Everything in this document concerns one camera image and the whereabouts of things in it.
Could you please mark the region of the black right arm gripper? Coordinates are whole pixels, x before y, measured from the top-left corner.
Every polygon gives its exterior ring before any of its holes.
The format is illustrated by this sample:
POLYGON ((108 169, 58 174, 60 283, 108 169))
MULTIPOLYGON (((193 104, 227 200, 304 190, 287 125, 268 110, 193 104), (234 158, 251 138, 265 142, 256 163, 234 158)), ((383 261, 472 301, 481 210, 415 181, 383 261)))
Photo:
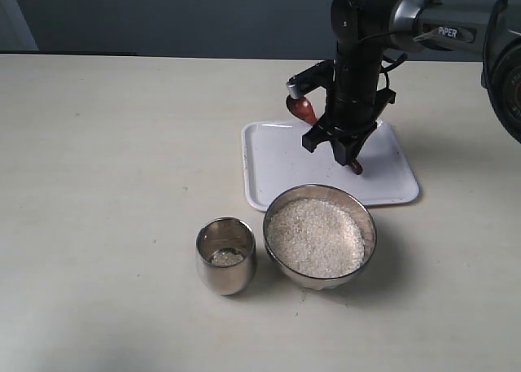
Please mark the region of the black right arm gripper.
POLYGON ((300 80, 303 97, 318 88, 326 91, 325 110, 302 136, 302 147, 315 152, 327 142, 335 161, 350 165, 376 130, 383 109, 395 102, 396 93, 388 85, 378 88, 379 77, 388 76, 382 62, 357 65, 323 60, 294 76, 300 80))

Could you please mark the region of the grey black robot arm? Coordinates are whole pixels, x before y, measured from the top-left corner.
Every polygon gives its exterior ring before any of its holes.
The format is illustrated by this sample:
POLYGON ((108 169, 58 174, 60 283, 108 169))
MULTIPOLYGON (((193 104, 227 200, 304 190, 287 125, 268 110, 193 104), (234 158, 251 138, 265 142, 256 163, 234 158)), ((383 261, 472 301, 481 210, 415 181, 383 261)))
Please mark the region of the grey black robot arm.
POLYGON ((425 49, 478 55, 495 115, 519 138, 520 34, 509 27, 507 14, 507 0, 489 11, 452 8, 441 0, 333 0, 335 57, 287 81, 287 109, 310 124, 303 147, 314 151, 327 142, 338 164, 361 173, 357 157, 396 99, 389 86, 379 88, 379 80, 425 49))

